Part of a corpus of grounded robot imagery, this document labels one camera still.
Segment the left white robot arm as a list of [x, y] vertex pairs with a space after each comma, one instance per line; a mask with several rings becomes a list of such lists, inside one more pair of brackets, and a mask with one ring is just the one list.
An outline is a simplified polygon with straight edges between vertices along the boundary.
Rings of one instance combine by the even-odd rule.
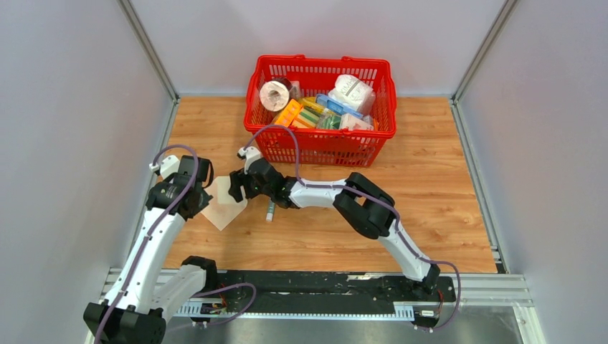
[[190, 297], [211, 297], [219, 288], [216, 262], [198, 256], [187, 257], [168, 282], [156, 284], [177, 234], [212, 199], [205, 190], [214, 178], [212, 162], [169, 156], [151, 168], [162, 179], [148, 193], [136, 244], [103, 300], [89, 303], [83, 314], [95, 343], [161, 343]]

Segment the green white glue stick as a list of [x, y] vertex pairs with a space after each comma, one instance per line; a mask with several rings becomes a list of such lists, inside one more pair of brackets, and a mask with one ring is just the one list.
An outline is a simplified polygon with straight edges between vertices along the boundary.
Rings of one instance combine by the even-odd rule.
[[267, 213], [266, 213], [266, 221], [268, 222], [272, 222], [274, 219], [274, 214], [275, 214], [275, 202], [274, 201], [269, 201], [269, 205], [267, 207]]

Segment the cream paper envelope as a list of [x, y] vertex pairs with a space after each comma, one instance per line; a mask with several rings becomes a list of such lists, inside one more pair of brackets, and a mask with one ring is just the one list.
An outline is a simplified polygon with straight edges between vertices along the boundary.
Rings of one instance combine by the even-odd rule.
[[225, 229], [247, 207], [247, 199], [235, 201], [229, 195], [229, 176], [218, 176], [205, 191], [212, 197], [201, 213], [220, 231]]

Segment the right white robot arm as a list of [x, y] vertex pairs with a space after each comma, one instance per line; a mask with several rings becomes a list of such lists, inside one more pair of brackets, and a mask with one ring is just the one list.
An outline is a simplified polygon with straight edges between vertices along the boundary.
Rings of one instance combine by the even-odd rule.
[[409, 280], [418, 300], [438, 288], [440, 268], [406, 233], [394, 199], [361, 173], [337, 181], [311, 181], [284, 176], [265, 158], [229, 174], [228, 194], [236, 201], [267, 196], [283, 209], [335, 209], [361, 236], [379, 241]]

